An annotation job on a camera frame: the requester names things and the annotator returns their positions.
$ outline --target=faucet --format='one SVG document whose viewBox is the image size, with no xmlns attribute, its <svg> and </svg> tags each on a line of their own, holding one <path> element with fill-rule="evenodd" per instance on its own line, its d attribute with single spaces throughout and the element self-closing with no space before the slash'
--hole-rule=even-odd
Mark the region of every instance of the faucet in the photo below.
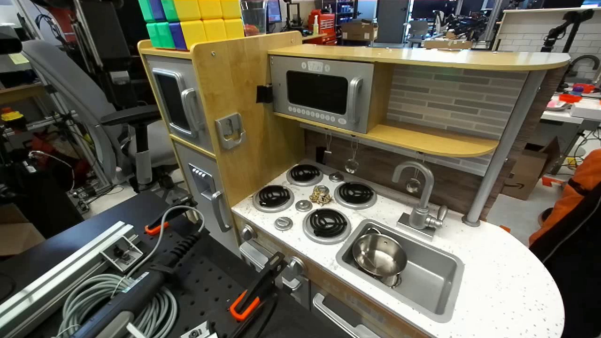
<svg viewBox="0 0 601 338">
<path fill-rule="evenodd" d="M 424 177 L 424 188 L 421 192 L 419 205 L 411 211 L 409 216 L 402 215 L 398 222 L 409 228 L 415 228 L 419 232 L 424 232 L 426 228 L 441 228 L 447 216 L 447 207 L 439 207 L 436 218 L 430 216 L 428 203 L 434 190 L 434 175 L 426 166 L 419 162 L 404 162 L 394 168 L 393 183 L 398 183 L 400 175 L 409 168 L 419 171 Z"/>
</svg>

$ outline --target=yellow container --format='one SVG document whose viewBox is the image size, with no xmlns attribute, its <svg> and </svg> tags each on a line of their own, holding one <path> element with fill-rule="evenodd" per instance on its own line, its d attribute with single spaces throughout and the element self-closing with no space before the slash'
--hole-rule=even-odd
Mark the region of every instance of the yellow container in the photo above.
<svg viewBox="0 0 601 338">
<path fill-rule="evenodd" d="M 229 21 L 223 21 L 223 25 L 225 25 L 227 40 L 244 38 L 242 19 L 229 19 Z"/>
<path fill-rule="evenodd" d="M 242 17 L 240 0 L 222 0 L 222 14 L 223 14 L 223 19 L 240 19 Z"/>
<path fill-rule="evenodd" d="M 199 42 L 207 42 L 207 32 L 201 21 L 184 21 L 180 23 L 182 32 L 184 32 L 184 40 L 186 40 L 186 47 L 192 51 L 192 46 L 199 44 Z"/>
<path fill-rule="evenodd" d="M 220 0 L 199 0 L 203 21 L 222 19 L 222 2 Z"/>
<path fill-rule="evenodd" d="M 173 4 L 180 21 L 199 21 L 203 17 L 201 0 L 173 0 Z"/>
<path fill-rule="evenodd" d="M 205 32 L 208 42 L 222 42 L 227 40 L 223 21 L 205 21 Z"/>
</svg>

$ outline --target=sink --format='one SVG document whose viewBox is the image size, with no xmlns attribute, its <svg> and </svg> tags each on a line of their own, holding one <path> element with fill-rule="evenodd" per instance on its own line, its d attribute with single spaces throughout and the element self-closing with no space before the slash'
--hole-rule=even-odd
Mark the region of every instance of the sink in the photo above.
<svg viewBox="0 0 601 338">
<path fill-rule="evenodd" d="M 393 237 L 408 256 L 408 265 L 400 273 L 400 284 L 389 288 L 377 277 L 364 273 L 353 260 L 353 243 L 377 230 Z M 419 308 L 434 322 L 449 322 L 453 316 L 454 301 L 458 295 L 464 265 L 458 258 L 402 235 L 383 224 L 364 220 L 355 230 L 351 239 L 342 247 L 336 256 L 338 263 L 349 269 L 359 278 L 374 284 L 391 297 Z"/>
</svg>

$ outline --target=microwave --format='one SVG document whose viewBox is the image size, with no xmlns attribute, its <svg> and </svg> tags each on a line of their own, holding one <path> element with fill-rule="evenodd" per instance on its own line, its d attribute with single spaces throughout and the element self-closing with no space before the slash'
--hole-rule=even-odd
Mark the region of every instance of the microwave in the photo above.
<svg viewBox="0 0 601 338">
<path fill-rule="evenodd" d="M 212 151 L 192 63 L 163 57 L 146 57 L 146 63 L 169 134 Z"/>
<path fill-rule="evenodd" d="M 374 68 L 364 63 L 270 57 L 274 111 L 366 134 Z"/>
</svg>

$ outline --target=speckled countertop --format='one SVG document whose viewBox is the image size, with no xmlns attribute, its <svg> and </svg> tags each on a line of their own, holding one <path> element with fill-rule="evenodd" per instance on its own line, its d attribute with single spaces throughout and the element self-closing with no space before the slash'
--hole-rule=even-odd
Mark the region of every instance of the speckled countertop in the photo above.
<svg viewBox="0 0 601 338">
<path fill-rule="evenodd" d="M 272 185 L 285 185 L 285 175 L 274 179 Z M 334 192 L 340 183 L 325 177 L 319 185 Z M 295 194 L 295 201 L 306 200 L 310 194 L 310 188 L 289 188 Z M 252 207 L 252 198 L 246 198 L 233 211 L 242 220 L 302 252 L 331 275 L 351 280 L 357 290 L 432 337 L 562 337 L 563 305 L 552 277 L 524 245 L 498 226 L 483 222 L 479 228 L 468 228 L 460 222 L 460 215 L 449 213 L 445 226 L 428 241 L 396 226 L 398 216 L 411 209 L 389 198 L 377 196 L 377 203 L 364 211 L 351 211 L 338 203 L 327 207 L 346 215 L 353 232 L 362 220 L 376 220 L 406 237 L 456 256 L 464 263 L 464 275 L 451 320 L 434 322 L 421 308 L 396 301 L 381 288 L 357 278 L 336 262 L 344 243 L 317 245 L 310 241 L 302 233 L 306 213 L 295 211 L 293 205 L 282 213 L 265 215 Z M 289 216 L 293 228 L 287 232 L 276 230 L 274 220 L 280 216 Z"/>
</svg>

